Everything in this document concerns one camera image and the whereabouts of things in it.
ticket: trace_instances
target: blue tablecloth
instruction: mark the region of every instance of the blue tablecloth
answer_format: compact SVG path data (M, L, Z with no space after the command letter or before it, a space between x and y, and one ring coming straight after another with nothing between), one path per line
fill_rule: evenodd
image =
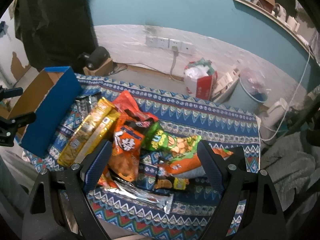
M184 137L201 135L215 148L242 146L247 170L259 170L258 125L252 114L210 101L107 77L76 76L83 88L81 96L101 91L105 98L113 101L123 90L128 90L142 111L151 112L159 118L165 131ZM80 122L76 105L72 105L52 138L49 155L41 159L26 152L38 171L44 167L63 170L58 165L57 158ZM174 194L169 215L137 200L104 192L101 188L90 192L88 198L97 217L109 223L161 240L196 240L213 214L220 196L212 190L206 178L194 179L187 194ZM239 227L244 206L245 201L239 202L228 234L236 232Z

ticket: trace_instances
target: teal wall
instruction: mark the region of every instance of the teal wall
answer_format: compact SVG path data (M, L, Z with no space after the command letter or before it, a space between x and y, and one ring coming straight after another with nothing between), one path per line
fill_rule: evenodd
M213 37L273 63L299 82L308 53L284 29L233 0L89 0L95 26L156 25ZM311 60L302 85L320 84Z

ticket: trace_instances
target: trash can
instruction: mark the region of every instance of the trash can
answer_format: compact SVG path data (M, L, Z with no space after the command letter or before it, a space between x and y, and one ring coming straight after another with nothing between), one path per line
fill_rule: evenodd
M259 106L267 100L263 76L257 71L245 69L241 72L239 82L225 105L257 113Z

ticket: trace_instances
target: blue box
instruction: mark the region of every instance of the blue box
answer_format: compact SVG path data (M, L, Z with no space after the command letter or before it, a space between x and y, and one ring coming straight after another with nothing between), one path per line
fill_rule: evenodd
M71 67L47 67L23 92L8 119L28 112L36 113L36 121L18 130L19 145L31 153L45 157L61 120L80 94L81 86Z

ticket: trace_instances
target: yellow snack package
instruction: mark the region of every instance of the yellow snack package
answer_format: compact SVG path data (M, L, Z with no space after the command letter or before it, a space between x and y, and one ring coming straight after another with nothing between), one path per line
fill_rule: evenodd
M106 115L114 108L114 104L109 102L105 98L101 98L98 101L97 105L83 120L81 125L77 128L67 145L60 153L58 158L58 163L60 165L69 167L74 163L75 158L81 151L84 144L101 123L103 118L105 118Z
M119 116L120 116L120 113L118 113L116 110L113 109L105 118L103 118L99 126L96 128L96 130L90 136L88 141L82 147L78 156L74 160L75 163L81 163L88 154L93 152L93 150L98 146L100 141L103 138L106 138L106 135L109 135L110 137L113 136L113 130L114 130L113 124L116 122Z

